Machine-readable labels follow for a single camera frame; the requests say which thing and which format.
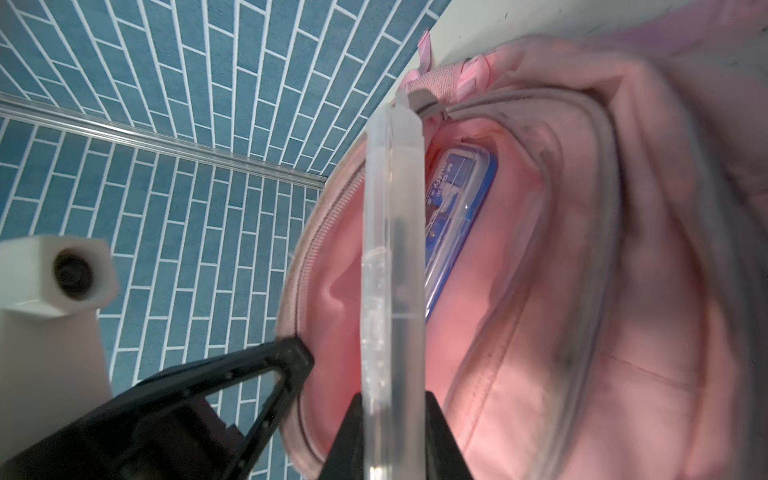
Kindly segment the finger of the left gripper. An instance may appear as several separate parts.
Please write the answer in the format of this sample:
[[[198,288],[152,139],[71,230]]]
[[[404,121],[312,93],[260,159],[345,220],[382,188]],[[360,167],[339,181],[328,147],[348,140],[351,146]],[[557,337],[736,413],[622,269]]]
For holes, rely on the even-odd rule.
[[[314,366],[285,338],[163,370],[1,467],[4,479],[246,479]],[[274,372],[251,429],[226,424],[208,396]]]

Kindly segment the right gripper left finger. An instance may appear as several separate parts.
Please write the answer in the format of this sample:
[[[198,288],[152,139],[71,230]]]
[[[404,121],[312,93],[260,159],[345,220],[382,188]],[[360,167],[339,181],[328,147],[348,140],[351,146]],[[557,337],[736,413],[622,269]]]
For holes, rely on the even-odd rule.
[[[353,396],[318,480],[363,479],[362,395]]]

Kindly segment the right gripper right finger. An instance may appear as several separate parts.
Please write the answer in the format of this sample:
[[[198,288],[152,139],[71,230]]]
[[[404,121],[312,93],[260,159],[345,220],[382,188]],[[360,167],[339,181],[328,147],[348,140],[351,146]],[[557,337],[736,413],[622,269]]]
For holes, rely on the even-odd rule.
[[[440,405],[432,392],[425,393],[425,444],[427,480],[473,480]]]

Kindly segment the pink student backpack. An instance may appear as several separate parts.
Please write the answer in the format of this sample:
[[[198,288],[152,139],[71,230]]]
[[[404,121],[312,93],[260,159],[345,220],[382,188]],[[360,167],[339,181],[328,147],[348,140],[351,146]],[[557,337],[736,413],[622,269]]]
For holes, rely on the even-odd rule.
[[[404,86],[497,172],[426,325],[477,479],[767,475],[767,5],[529,35]]]

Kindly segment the blue pencil case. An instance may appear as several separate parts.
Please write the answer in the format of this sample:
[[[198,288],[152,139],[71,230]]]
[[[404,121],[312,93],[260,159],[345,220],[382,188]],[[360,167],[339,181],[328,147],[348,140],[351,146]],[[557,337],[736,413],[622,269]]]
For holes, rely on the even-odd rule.
[[[443,152],[425,196],[425,294],[429,318],[497,172],[487,149],[458,144]]]

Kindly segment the clear plastic box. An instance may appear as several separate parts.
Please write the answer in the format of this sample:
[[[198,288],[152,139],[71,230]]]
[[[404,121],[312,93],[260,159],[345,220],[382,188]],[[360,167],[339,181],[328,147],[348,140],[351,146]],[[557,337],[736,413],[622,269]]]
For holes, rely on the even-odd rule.
[[[404,91],[366,131],[361,391],[367,479],[423,479],[425,206],[420,117]]]

